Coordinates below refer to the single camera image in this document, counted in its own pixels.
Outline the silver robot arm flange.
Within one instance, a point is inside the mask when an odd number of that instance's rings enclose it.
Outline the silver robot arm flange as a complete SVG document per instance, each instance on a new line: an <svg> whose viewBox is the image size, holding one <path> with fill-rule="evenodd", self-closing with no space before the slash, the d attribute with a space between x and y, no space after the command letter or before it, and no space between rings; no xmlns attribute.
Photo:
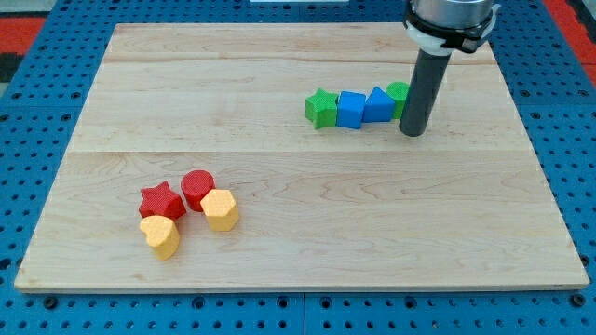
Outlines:
<svg viewBox="0 0 596 335"><path fill-rule="evenodd" d="M500 7L494 0L409 0L403 24L427 54L471 54L487 41Z"/></svg>

